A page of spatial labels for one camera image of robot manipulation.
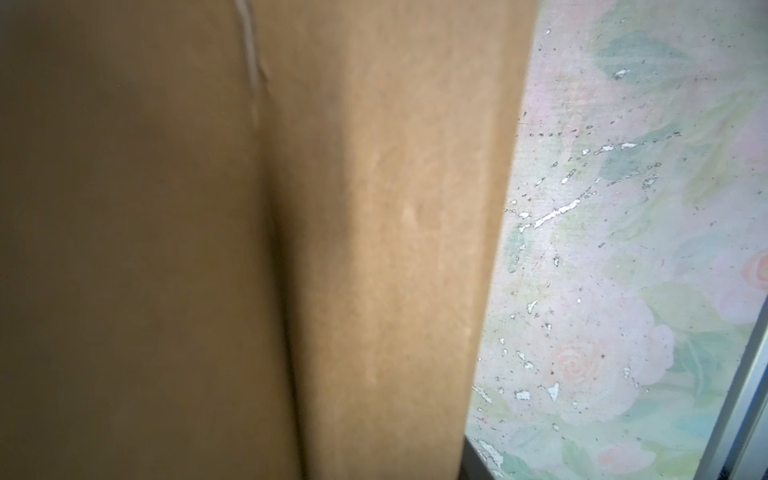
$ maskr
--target paint chip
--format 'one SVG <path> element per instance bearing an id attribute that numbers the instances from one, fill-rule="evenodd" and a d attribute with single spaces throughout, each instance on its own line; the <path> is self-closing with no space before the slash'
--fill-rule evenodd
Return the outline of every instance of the paint chip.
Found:
<path id="1" fill-rule="evenodd" d="M 482 440 L 478 440 L 477 443 L 480 445 L 481 449 L 488 453 L 488 456 L 491 457 L 491 460 L 496 464 L 496 466 L 501 468 L 502 463 L 504 462 L 504 456 L 499 453 L 497 449 L 494 449 L 493 445 L 490 443 L 483 442 Z"/>
<path id="2" fill-rule="evenodd" d="M 566 175 L 566 177 L 565 177 L 564 179 L 560 180 L 560 183 L 561 183 L 561 184 L 563 184 L 563 185 L 565 185 L 565 184 L 566 184 L 566 182 L 568 182 L 568 181 L 571 179 L 571 177 L 573 177 L 573 176 L 574 176 L 574 174 L 575 174 L 575 173 L 576 173 L 576 169 L 573 169 L 573 170 L 571 170 L 571 171 L 568 173 L 568 175 Z"/>
<path id="3" fill-rule="evenodd" d="M 488 393 L 485 393 L 485 390 L 483 390 L 482 388 L 478 387 L 477 385 L 473 385 L 473 386 L 472 386 L 472 390 L 474 390 L 474 391 L 475 391 L 475 393 L 477 393 L 478 395 L 480 395 L 480 396 L 481 396 L 481 398 L 482 398 L 483 400 L 485 400 L 486 402 L 488 402 L 488 403 L 493 403 L 493 399 L 492 399 L 491 397 L 489 397 L 489 396 L 488 396 Z"/>
<path id="4" fill-rule="evenodd" d="M 568 205 L 565 205 L 564 207 L 560 207 L 557 210 L 553 210 L 548 215 L 545 215 L 544 217 L 536 220 L 536 222 L 533 225 L 534 229 L 539 228 L 545 221 L 551 220 L 551 219 L 555 218 L 557 215 L 562 215 L 562 214 L 564 214 L 565 212 L 567 212 L 569 210 L 573 210 L 580 203 L 581 203 L 581 200 L 579 200 L 577 198 L 576 200 L 570 202 Z"/>
<path id="5" fill-rule="evenodd" d="M 558 393 L 560 393 L 560 383 L 555 383 L 553 386 L 547 388 L 547 393 L 549 393 L 549 398 L 552 399 L 552 402 L 557 402 Z"/>

